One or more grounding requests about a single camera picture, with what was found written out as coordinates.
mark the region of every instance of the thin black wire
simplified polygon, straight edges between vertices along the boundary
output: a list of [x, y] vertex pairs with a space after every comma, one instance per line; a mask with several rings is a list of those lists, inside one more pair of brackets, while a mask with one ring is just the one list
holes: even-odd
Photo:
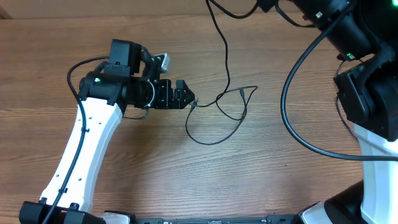
[[[237, 16], [237, 15], [234, 15], [234, 14], [230, 13], [229, 11], [227, 11], [225, 8], [223, 8], [222, 6], [220, 6], [216, 1], [214, 1], [214, 0], [206, 0], [206, 5], [207, 5], [207, 8], [209, 9], [211, 18], [213, 19], [214, 26], [216, 27], [216, 30], [217, 30], [217, 32], [219, 33], [219, 35], [221, 36], [221, 38], [223, 39], [223, 42], [224, 42], [224, 45], [225, 45], [225, 70], [226, 70], [226, 75], [227, 75], [227, 78], [228, 78], [227, 85], [226, 85], [224, 91], [223, 91], [222, 93], [220, 93], [219, 95], [217, 95], [217, 97], [216, 97], [216, 99], [215, 99], [214, 101], [212, 101], [212, 102], [210, 102], [210, 103], [208, 103], [208, 104], [206, 104], [206, 105], [197, 105], [198, 102], [197, 102], [197, 101], [194, 101], [194, 102], [192, 103], [192, 105], [191, 105], [191, 110], [190, 110], [190, 112], [189, 112], [189, 114], [188, 114], [188, 116], [187, 116], [187, 120], [185, 121], [185, 131], [187, 132], [188, 137], [189, 137], [190, 139], [192, 139], [193, 141], [195, 141], [196, 143], [199, 143], [199, 144], [202, 144], [202, 145], [206, 145], [206, 146], [212, 146], [212, 145], [219, 144], [219, 143], [222, 143], [222, 142], [226, 141], [227, 139], [229, 139], [229, 138], [239, 129], [240, 125], [242, 124], [243, 120], [245, 119], [245, 117], [246, 117], [246, 115], [247, 115], [247, 113], [248, 113], [248, 104], [249, 104], [249, 101], [250, 101], [250, 99], [251, 99], [251, 96], [252, 96], [252, 94], [258, 89], [258, 86], [245, 86], [245, 87], [236, 88], [236, 89], [233, 89], [233, 90], [228, 90], [229, 84], [231, 83], [231, 77], [230, 77], [229, 68], [228, 68], [228, 43], [227, 43], [227, 41], [226, 41], [226, 39], [225, 39], [225, 36], [223, 35], [222, 31], [221, 31], [220, 28], [218, 27], [218, 24], [217, 24], [215, 15], [214, 15], [214, 13], [213, 13], [213, 10], [211, 9], [211, 6], [210, 6], [209, 1], [211, 1], [216, 7], [218, 7], [219, 9], [221, 9], [221, 10], [222, 10], [223, 12], [225, 12], [227, 15], [229, 15], [229, 16], [231, 16], [232, 18], [235, 18], [235, 19], [244, 19], [244, 18], [249, 17], [249, 16], [257, 9], [257, 7], [258, 7], [258, 4], [256, 3], [256, 4], [254, 5], [254, 7], [253, 7], [247, 14], [242, 15], [242, 16]], [[246, 101], [246, 99], [245, 99], [245, 97], [244, 97], [244, 90], [247, 89], [247, 88], [253, 88], [253, 90], [250, 92], [249, 98], [248, 98], [248, 100]], [[233, 91], [238, 91], [238, 90], [239, 90], [239, 93], [240, 93], [240, 95], [241, 95], [241, 97], [242, 97], [244, 109], [243, 109], [243, 112], [242, 112], [242, 116], [241, 116], [240, 118], [233, 118], [233, 117], [231, 117], [230, 115], [228, 115], [227, 113], [225, 113], [225, 112], [221, 109], [221, 107], [220, 107], [219, 104], [218, 104], [218, 101], [219, 101], [225, 94], [231, 93], [231, 92], [233, 92]], [[239, 121], [239, 123], [236, 125], [235, 129], [234, 129], [228, 136], [226, 136], [225, 138], [223, 138], [223, 139], [220, 140], [220, 141], [212, 142], [212, 143], [200, 142], [200, 141], [196, 140], [195, 138], [193, 138], [192, 135], [189, 133], [189, 130], [188, 130], [188, 120], [189, 120], [189, 117], [191, 116], [192, 111], [193, 111], [196, 107], [198, 107], [198, 108], [205, 108], [205, 107], [208, 107], [208, 106], [213, 105], [213, 104], [216, 104], [217, 108], [218, 108], [225, 116], [227, 116], [228, 118], [233, 119], [233, 120], [235, 120], [235, 121]]]
[[280, 7], [279, 7], [279, 1], [275, 3], [275, 9], [276, 11], [290, 24], [292, 24], [295, 27], [302, 27], [302, 28], [315, 28], [315, 25], [313, 24], [308, 24], [308, 25], [300, 25], [296, 22], [293, 21]]
[[75, 97], [78, 105], [79, 105], [79, 109], [81, 112], [81, 120], [82, 120], [82, 126], [81, 126], [81, 135], [80, 135], [80, 140], [79, 140], [79, 145], [77, 147], [75, 156], [73, 157], [72, 163], [70, 164], [70, 167], [68, 169], [67, 175], [65, 176], [65, 179], [63, 180], [62, 186], [61, 188], [58, 190], [58, 195], [54, 200], [54, 203], [52, 204], [50, 211], [48, 212], [47, 216], [44, 218], [43, 220], [43, 224], [47, 224], [49, 222], [49, 220], [51, 219], [51, 215], [53, 214], [55, 207], [57, 207], [57, 204], [59, 203], [62, 194], [64, 193], [69, 178], [73, 172], [73, 169], [75, 168], [77, 159], [79, 158], [79, 154], [81, 151], [81, 147], [83, 146], [83, 141], [85, 139], [85, 134], [86, 134], [86, 113], [85, 113], [85, 109], [83, 107], [83, 104], [81, 103], [81, 99], [79, 97], [79, 95], [77, 94], [75, 88], [72, 85], [72, 82], [70, 80], [71, 74], [74, 71], [74, 69], [76, 69], [77, 67], [79, 67], [80, 65], [84, 65], [86, 63], [90, 63], [90, 62], [94, 62], [96, 60], [102, 60], [102, 59], [107, 59], [109, 58], [108, 56], [103, 56], [103, 57], [96, 57], [96, 58], [92, 58], [92, 59], [88, 59], [88, 60], [84, 60], [82, 62], [77, 63], [76, 65], [74, 65], [71, 69], [69, 69], [68, 75], [67, 75], [67, 82], [68, 82], [68, 86], [70, 88], [70, 91], [72, 91], [73, 96]]
[[148, 117], [148, 115], [149, 115], [149, 109], [147, 108], [146, 111], [147, 112], [145, 113], [145, 115], [140, 117], [140, 118], [130, 118], [130, 117], [126, 117], [126, 116], [123, 116], [123, 118], [126, 118], [126, 119], [146, 119]]
[[[340, 66], [338, 67], [338, 69], [337, 69], [337, 71], [336, 71], [336, 77], [340, 74], [340, 71], [341, 71], [341, 69], [343, 68], [343, 64], [344, 64], [344, 61], [340, 63]], [[339, 99], [338, 99], [338, 96], [336, 96], [335, 103], [336, 103], [336, 109], [337, 109], [338, 116], [340, 116], [340, 119], [341, 119], [341, 121], [343, 122], [344, 126], [345, 126], [345, 127], [347, 128], [347, 130], [351, 133], [351, 135], [355, 138], [355, 140], [358, 141], [358, 137], [356, 137], [356, 135], [355, 135], [355, 133], [353, 132], [353, 130], [351, 130], [351, 128], [348, 126], [347, 122], [344, 120], [344, 117], [343, 117], [343, 115], [341, 114], [340, 106], [339, 106], [338, 102], [339, 102]]]
[[301, 55], [301, 57], [297, 60], [295, 65], [293, 66], [292, 70], [290, 71], [287, 79], [285, 81], [282, 96], [280, 98], [280, 113], [282, 115], [282, 121], [285, 124], [286, 129], [288, 132], [293, 136], [293, 138], [298, 141], [301, 145], [306, 147], [307, 149], [321, 154], [323, 156], [332, 157], [335, 159], [345, 159], [350, 161], [397, 161], [398, 157], [395, 156], [354, 156], [354, 155], [347, 155], [347, 154], [340, 154], [335, 152], [326, 151], [324, 149], [320, 149], [316, 146], [311, 145], [309, 142], [301, 138], [293, 129], [292, 125], [289, 123], [289, 119], [287, 118], [286, 112], [286, 97], [287, 91], [289, 89], [289, 85], [293, 80], [293, 77], [296, 71], [299, 69], [303, 61], [307, 58], [307, 56], [311, 53], [311, 51], [336, 27], [336, 25], [344, 19], [344, 17], [352, 10], [352, 5], [348, 5], [341, 14], [333, 21], [329, 27], [327, 27], [305, 50], [305, 52]]

